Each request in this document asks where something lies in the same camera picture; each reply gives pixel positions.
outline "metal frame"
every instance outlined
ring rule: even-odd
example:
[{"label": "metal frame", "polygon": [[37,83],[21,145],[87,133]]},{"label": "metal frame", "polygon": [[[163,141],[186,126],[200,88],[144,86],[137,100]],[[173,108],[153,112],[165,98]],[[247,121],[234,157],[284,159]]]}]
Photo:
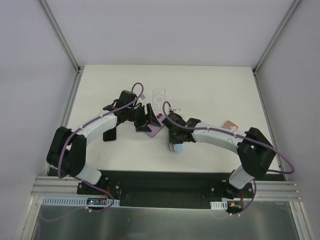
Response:
[{"label": "metal frame", "polygon": [[[78,195],[79,181],[73,177],[59,179],[56,176],[38,176],[35,179],[31,196],[97,197]],[[256,181],[255,201],[301,202],[302,196],[293,181]]]},{"label": "metal frame", "polygon": [[269,41],[268,45],[266,46],[266,49],[264,50],[262,56],[260,57],[258,63],[256,64],[255,68],[253,69],[253,72],[256,74],[262,67],[262,65],[265,63],[265,60],[273,50],[275,44],[277,43],[278,39],[280,38],[281,34],[283,33],[284,29],[288,25],[290,19],[298,9],[298,6],[302,0],[293,0],[291,3],[289,9],[286,11],[283,19],[281,20],[279,26],[275,30],[271,40]]},{"label": "metal frame", "polygon": [[[298,9],[302,0],[293,0],[285,16],[277,27],[271,40],[269,41],[266,49],[264,50],[261,58],[259,59],[256,67],[253,70],[254,79],[256,82],[257,90],[262,103],[263,112],[267,121],[267,126],[270,131],[272,144],[276,146],[276,141],[273,135],[273,131],[270,124],[268,110],[265,104],[265,100],[257,79],[257,72],[261,69],[265,60],[273,50],[278,39],[281,37],[285,27],[288,25],[295,11]],[[58,41],[61,44],[66,56],[72,64],[76,77],[73,81],[72,89],[70,91],[66,106],[64,108],[64,114],[60,124],[66,126],[68,124],[72,107],[76,98],[77,90],[80,84],[83,67],[80,67],[52,13],[46,0],[38,0],[40,7],[42,8],[49,24],[52,27]],[[281,161],[278,158],[279,167],[282,168]],[[40,210],[43,196],[77,196],[78,181],[72,177],[66,177],[64,179],[58,179],[57,177],[39,176],[36,178],[31,196],[28,201],[27,208],[25,210],[20,229],[16,239],[31,239],[33,231],[36,226],[36,220]],[[308,240],[315,239],[310,227],[310,223],[306,217],[305,209],[301,199],[301,193],[298,190],[297,184],[290,181],[257,181],[257,194],[255,201],[286,201],[290,202],[293,218],[296,224],[296,228],[300,239]]]},{"label": "metal frame", "polygon": [[66,56],[68,57],[70,63],[72,64],[74,70],[76,72],[78,72],[80,70],[80,66],[78,65],[77,63],[77,60],[75,59],[75,56],[73,55],[66,39],[65,39],[65,36],[63,35],[58,23],[57,23],[57,20],[55,19],[55,16],[54,14],[52,13],[48,3],[46,0],[38,0],[48,22],[50,23],[51,27],[52,27],[52,30],[54,31],[54,34],[56,36],[56,38],[58,39],[58,41],[60,42],[61,44],[61,47],[63,48]]}]

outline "pink phone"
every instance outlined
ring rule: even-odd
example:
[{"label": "pink phone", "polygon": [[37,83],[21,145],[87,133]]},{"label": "pink phone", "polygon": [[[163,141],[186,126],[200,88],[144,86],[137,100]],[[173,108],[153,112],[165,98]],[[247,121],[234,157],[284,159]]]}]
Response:
[{"label": "pink phone", "polygon": [[165,118],[166,118],[166,116],[163,113],[159,113],[156,116],[156,119],[159,121],[161,126],[148,125],[148,127],[151,129],[151,131],[145,131],[145,134],[147,134],[150,138],[153,138],[164,127],[164,124],[162,123],[162,121]]}]

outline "white wall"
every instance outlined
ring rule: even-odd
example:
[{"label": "white wall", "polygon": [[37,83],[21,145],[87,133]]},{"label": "white wall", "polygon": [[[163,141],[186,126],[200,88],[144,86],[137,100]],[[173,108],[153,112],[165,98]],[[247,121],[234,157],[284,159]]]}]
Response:
[{"label": "white wall", "polygon": [[48,0],[80,65],[254,67],[292,0]]},{"label": "white wall", "polygon": [[320,235],[320,1],[304,0],[258,73],[278,147]]},{"label": "white wall", "polygon": [[36,0],[0,7],[0,239],[13,240],[75,77]]}]

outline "white tabletop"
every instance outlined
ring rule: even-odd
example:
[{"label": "white tabletop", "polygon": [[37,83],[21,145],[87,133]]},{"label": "white tabletop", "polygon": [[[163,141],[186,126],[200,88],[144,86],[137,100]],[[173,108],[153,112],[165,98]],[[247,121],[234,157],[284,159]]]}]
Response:
[{"label": "white tabletop", "polygon": [[[250,127],[271,141],[250,67],[86,65],[68,127],[80,125],[119,98],[134,83],[144,85],[144,103],[154,89],[165,89],[166,100],[182,109],[185,120],[200,119],[221,127],[229,120],[239,130]],[[141,88],[136,87],[138,95]],[[231,172],[240,165],[238,155],[205,143],[184,143],[183,153],[169,151],[168,129],[153,138],[136,132],[132,122],[117,127],[117,140],[103,142],[102,135],[87,147],[86,161],[100,170]],[[278,169],[276,159],[271,169]]]}]

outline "light blue object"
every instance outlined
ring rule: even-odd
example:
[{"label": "light blue object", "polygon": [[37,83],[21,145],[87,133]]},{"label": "light blue object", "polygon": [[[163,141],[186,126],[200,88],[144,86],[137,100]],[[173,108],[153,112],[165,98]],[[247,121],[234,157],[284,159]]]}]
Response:
[{"label": "light blue object", "polygon": [[174,150],[176,153],[180,154],[180,153],[182,153],[182,152],[184,151],[184,146],[183,146],[182,143],[180,143],[180,144],[173,144],[173,150]]}]

